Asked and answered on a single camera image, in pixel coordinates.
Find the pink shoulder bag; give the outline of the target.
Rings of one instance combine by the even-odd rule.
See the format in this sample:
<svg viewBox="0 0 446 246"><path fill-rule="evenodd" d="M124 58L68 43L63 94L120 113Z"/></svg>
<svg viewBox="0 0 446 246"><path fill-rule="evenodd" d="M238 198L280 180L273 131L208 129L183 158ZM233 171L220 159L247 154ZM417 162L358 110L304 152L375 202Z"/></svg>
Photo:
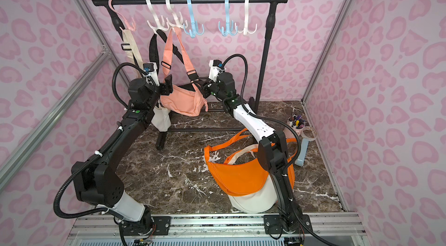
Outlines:
<svg viewBox="0 0 446 246"><path fill-rule="evenodd" d="M173 28L170 30L166 45L163 53L163 61L161 66L164 73L164 81L167 82L168 76L170 76L171 64L173 60L174 48L173 48L173 34L175 34L180 42L180 49L183 59L183 64L186 69L192 90L178 87L173 85L173 91L169 95L161 95L160 101L163 107L174 111L178 114L189 117L197 117L203 108L208 111L207 100L203 97L199 87L199 76L187 54L185 47L181 39L181 30L179 28Z"/></svg>

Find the small orange sling bag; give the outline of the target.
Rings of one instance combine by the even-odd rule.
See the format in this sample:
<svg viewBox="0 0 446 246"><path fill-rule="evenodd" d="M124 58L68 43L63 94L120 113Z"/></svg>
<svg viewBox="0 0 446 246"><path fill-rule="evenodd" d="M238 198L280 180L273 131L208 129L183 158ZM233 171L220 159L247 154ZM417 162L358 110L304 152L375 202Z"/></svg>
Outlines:
<svg viewBox="0 0 446 246"><path fill-rule="evenodd" d="M268 178L268 172L261 167L257 159L239 165L231 164L232 159L242 154L241 151L230 155L222 164L209 160L211 152L227 148L235 142L247 138L248 136L244 134L246 131L246 128L241 130L221 145L204 148L204 160L211 175L221 190L229 196L240 197L256 193L264 187Z"/></svg>

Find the cream white crescent bag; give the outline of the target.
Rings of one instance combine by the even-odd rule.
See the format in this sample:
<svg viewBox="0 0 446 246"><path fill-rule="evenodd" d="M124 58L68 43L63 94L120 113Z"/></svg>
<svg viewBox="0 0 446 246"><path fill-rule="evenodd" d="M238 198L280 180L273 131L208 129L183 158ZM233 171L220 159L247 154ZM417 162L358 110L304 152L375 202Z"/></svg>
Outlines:
<svg viewBox="0 0 446 246"><path fill-rule="evenodd" d="M236 168L241 172L241 176L235 179L236 184L242 184L247 187L249 193L243 196L228 195L232 206L247 214L262 213L269 210L277 200L274 185L270 175L260 166L258 159L253 159L244 164L236 162L244 155L249 153L254 157L258 145L250 145L234 153L228 158L229 168Z"/></svg>

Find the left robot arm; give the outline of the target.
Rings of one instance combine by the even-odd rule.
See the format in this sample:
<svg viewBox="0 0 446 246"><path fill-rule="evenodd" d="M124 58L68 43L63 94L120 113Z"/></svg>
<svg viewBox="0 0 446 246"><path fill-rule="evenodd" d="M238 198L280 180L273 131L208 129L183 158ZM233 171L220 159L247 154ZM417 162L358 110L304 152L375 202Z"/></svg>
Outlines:
<svg viewBox="0 0 446 246"><path fill-rule="evenodd" d="M80 218L95 213L111 214L118 224L121 242L126 245L126 235L150 237L156 231L151 211L147 205L133 199L117 175L117 167L135 140L151 125L154 109L162 95L173 91L172 84L161 84L157 64L120 64L114 71L116 81L120 70L129 66L140 74L130 82L130 100L124 103L126 112L117 123L117 129L94 154L84 162L72 166L72 174L62 184L53 201L53 212L62 219ZM67 213L61 209L61 199L70 184L74 185L79 201L93 205L93 209L78 213Z"/></svg>

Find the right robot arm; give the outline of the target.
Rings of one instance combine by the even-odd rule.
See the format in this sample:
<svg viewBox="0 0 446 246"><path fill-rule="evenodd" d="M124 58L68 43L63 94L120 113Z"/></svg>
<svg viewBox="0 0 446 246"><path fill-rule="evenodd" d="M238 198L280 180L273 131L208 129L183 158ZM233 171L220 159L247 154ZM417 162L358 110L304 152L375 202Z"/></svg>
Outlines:
<svg viewBox="0 0 446 246"><path fill-rule="evenodd" d="M226 64L233 58L241 58L244 63L245 72L240 93L236 91L232 74L225 71ZM298 158L302 147L296 132L292 132L297 142L296 152L289 155L284 132L273 129L266 121L280 124L289 130L292 130L291 127L275 118L257 115L243 99L248 76L247 59L242 54L234 54L225 61L210 60L209 66L209 77L201 84L201 93L205 98L214 96L222 104L224 111L243 124L257 141L257 160L262 172L268 173L275 189L281 231L308 233L327 246L334 245L317 235L311 224L303 220L303 211L294 197L289 168Z"/></svg>

